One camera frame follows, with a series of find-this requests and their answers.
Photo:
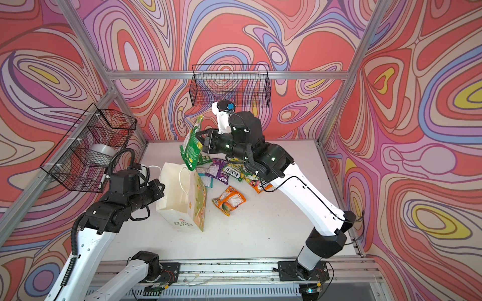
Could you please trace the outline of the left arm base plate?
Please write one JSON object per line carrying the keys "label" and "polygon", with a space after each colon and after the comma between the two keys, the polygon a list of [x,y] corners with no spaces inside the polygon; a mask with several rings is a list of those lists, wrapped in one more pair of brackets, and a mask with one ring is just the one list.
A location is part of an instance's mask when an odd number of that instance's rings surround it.
{"label": "left arm base plate", "polygon": [[169,284],[178,282],[181,264],[178,262],[158,262],[148,265],[148,273],[144,282]]}

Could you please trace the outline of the white paper bag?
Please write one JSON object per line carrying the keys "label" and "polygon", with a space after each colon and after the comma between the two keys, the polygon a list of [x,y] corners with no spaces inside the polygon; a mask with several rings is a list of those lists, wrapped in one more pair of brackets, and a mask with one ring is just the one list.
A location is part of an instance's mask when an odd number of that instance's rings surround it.
{"label": "white paper bag", "polygon": [[156,202],[157,212],[180,232],[203,232],[207,188],[199,174],[181,164],[165,163],[159,180],[165,189]]}

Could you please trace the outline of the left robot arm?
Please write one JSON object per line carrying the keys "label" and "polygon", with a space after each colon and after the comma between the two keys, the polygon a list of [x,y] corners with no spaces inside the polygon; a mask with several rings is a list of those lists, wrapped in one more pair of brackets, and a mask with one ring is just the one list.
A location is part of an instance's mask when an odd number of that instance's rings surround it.
{"label": "left robot arm", "polygon": [[164,196],[165,185],[148,181],[137,169],[124,169],[109,177],[109,190],[92,204],[72,226],[72,252],[47,300],[120,300],[142,281],[155,282],[163,272],[152,252],[136,253],[116,276],[94,293],[88,293],[95,272],[123,224],[133,213],[149,209]]}

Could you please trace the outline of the orange snack bag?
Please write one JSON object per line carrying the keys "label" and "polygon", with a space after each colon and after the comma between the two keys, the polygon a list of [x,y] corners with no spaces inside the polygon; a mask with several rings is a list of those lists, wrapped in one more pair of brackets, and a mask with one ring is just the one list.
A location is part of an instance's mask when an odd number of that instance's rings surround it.
{"label": "orange snack bag", "polygon": [[226,216],[230,216],[233,210],[245,202],[245,196],[231,186],[228,186],[221,196],[212,199],[212,203]]}

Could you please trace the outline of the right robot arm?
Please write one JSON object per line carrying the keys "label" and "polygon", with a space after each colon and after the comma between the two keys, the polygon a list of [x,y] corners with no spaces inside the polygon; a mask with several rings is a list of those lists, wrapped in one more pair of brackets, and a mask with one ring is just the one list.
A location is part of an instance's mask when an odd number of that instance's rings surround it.
{"label": "right robot arm", "polygon": [[271,193],[286,195],[313,224],[295,261],[298,276],[307,278],[321,259],[331,258],[343,249],[345,233],[357,222],[355,213],[329,201],[283,147],[266,142],[261,122],[252,113],[233,113],[220,121],[227,123],[229,132],[216,128],[197,133],[203,151],[241,160],[248,172],[272,185]]}

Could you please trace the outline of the orange Fox's candy bag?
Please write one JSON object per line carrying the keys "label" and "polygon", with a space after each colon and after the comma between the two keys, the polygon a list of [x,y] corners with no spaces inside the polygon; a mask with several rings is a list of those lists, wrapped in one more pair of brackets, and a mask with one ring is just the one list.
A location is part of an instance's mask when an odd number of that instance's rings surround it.
{"label": "orange Fox's candy bag", "polygon": [[249,184],[251,188],[253,188],[256,193],[260,194],[266,189],[271,189],[272,184],[260,179],[255,174],[245,173],[244,180]]}

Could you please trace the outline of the green snack bag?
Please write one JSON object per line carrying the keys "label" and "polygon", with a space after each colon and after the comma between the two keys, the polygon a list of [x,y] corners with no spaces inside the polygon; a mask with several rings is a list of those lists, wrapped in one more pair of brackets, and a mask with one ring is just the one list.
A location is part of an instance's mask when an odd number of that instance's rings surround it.
{"label": "green snack bag", "polygon": [[202,154],[203,144],[197,139],[196,134],[202,128],[203,115],[197,117],[192,129],[179,147],[181,157],[189,171],[194,171],[198,166],[211,163],[210,156]]}

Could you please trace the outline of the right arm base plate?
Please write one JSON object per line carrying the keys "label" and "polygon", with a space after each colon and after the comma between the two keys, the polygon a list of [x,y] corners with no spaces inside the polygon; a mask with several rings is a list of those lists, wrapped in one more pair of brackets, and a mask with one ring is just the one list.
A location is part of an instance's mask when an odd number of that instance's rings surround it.
{"label": "right arm base plate", "polygon": [[278,273],[282,282],[317,281],[325,283],[330,279],[325,261],[319,261],[312,270],[302,267],[297,261],[279,261],[277,267],[272,270]]}

